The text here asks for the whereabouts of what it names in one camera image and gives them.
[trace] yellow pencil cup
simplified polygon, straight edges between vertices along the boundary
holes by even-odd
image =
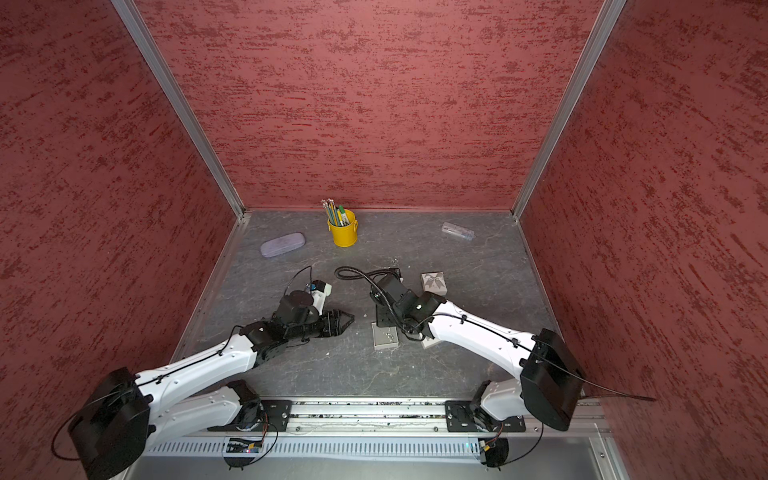
[[[349,225],[346,227],[334,227],[328,222],[328,230],[333,235],[333,242],[339,247],[351,247],[357,241],[357,220],[351,210],[344,209]]]

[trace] green marker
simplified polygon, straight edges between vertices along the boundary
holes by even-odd
[[[346,227],[349,225],[349,218],[346,216],[346,212],[344,211],[344,207],[339,205],[339,217],[342,221],[342,227]]]

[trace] aluminum frame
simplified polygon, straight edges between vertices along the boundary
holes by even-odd
[[[214,265],[213,271],[211,271],[208,281],[203,288],[203,292],[200,298],[197,299],[197,305],[192,310],[187,327],[181,334],[179,343],[176,345],[174,354],[170,358],[170,362],[177,362],[192,353],[192,343],[194,339],[199,337],[200,329],[205,324],[205,320],[208,317],[208,313],[214,306],[214,300],[216,299],[221,286],[224,283],[224,279],[227,278],[227,273],[232,266],[237,248],[240,246],[240,242],[245,237],[245,233],[248,230],[248,223],[250,222],[250,212],[245,212],[242,217],[235,220],[235,224],[232,226],[230,235],[227,238],[227,242],[224,244],[224,248],[219,254],[216,265]]]
[[[163,59],[160,49],[154,43],[152,34],[144,23],[136,4],[133,3],[133,0],[111,1],[115,10],[118,11],[123,24],[125,24],[125,28],[128,29],[128,33],[134,39],[141,55],[144,56],[144,60],[149,65],[150,70],[152,70],[157,83],[160,84],[163,92],[165,92],[165,96],[168,97],[168,101],[179,116],[181,123],[187,129],[190,139],[208,166],[210,174],[214,176],[214,180],[226,197],[235,215],[238,218],[242,218],[246,211],[245,205],[219,161],[216,151],[205,136],[203,127],[197,121],[192,107],[190,107],[189,102],[181,92],[181,87],[179,87],[174,75],[170,72],[170,68]]]
[[[536,267],[536,260],[533,257],[530,246],[528,245],[528,240],[525,238],[523,226],[519,221],[515,221],[515,226],[518,228],[520,238],[523,241],[525,255],[528,257],[528,262],[531,264],[531,270],[533,271],[533,277],[536,280],[536,285],[538,285],[538,291],[541,294],[541,298],[544,300],[544,308],[549,313],[550,318],[552,318],[552,322],[554,322],[554,327],[558,331],[558,335],[560,338],[563,338],[563,332],[560,330],[560,323],[558,323],[558,318],[554,315],[554,310],[552,309],[552,304],[549,301],[549,295],[547,295],[547,289],[544,287],[544,282],[541,281],[541,274],[538,272],[538,268]]]
[[[481,432],[449,432],[445,402],[439,397],[263,397],[293,402],[287,431],[292,436],[322,437],[436,437],[473,438]],[[525,416],[526,432],[506,432],[504,437],[537,438],[541,423]],[[599,402],[581,402],[566,432],[546,429],[547,437],[610,438],[613,436]],[[196,432],[194,436],[227,437],[231,432]]]
[[[581,51],[581,55],[576,62],[576,68],[574,68],[574,72],[571,75],[571,80],[565,88],[565,93],[563,93],[563,98],[558,105],[557,111],[554,113],[547,134],[541,142],[541,148],[536,154],[531,170],[528,172],[528,176],[525,178],[525,182],[520,189],[520,194],[518,194],[515,204],[512,206],[511,212],[517,221],[522,217],[523,210],[528,205],[536,184],[547,167],[549,157],[552,155],[560,135],[563,133],[565,125],[568,123],[568,119],[578,103],[581,92],[584,90],[584,86],[587,84],[587,80],[589,80],[594,66],[598,62],[600,53],[603,51],[605,42],[613,31],[614,25],[616,25],[625,2],[626,0],[605,0],[605,3],[598,12],[598,17],[594,21],[594,26],[587,38],[587,43],[584,44],[584,49]]]

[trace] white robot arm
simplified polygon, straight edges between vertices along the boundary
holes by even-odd
[[[354,280],[338,271],[337,276]],[[568,428],[581,383],[566,385],[562,375],[553,381],[552,375],[545,375],[547,363],[526,361],[533,352],[541,358],[550,356],[564,368],[577,368],[567,349],[564,354],[564,346],[557,344],[559,337],[545,340],[543,346],[530,333],[474,316],[441,296],[427,292],[417,297],[402,286],[399,273],[389,272],[378,283],[369,281],[377,321],[392,322],[409,336],[455,343],[513,376],[505,382],[487,382],[478,391],[473,409],[478,425],[490,431],[494,420],[531,413],[553,428]],[[259,399],[242,380],[215,392],[192,395],[281,354],[291,339],[341,335],[354,317],[339,310],[323,314],[330,285],[317,280],[310,291],[283,296],[270,319],[236,326],[225,342],[179,362],[136,375],[125,368],[112,372],[68,427],[88,478],[110,478],[146,449],[201,429],[232,422],[254,425],[255,417],[248,415],[258,410]],[[552,393],[557,397],[554,402]]]

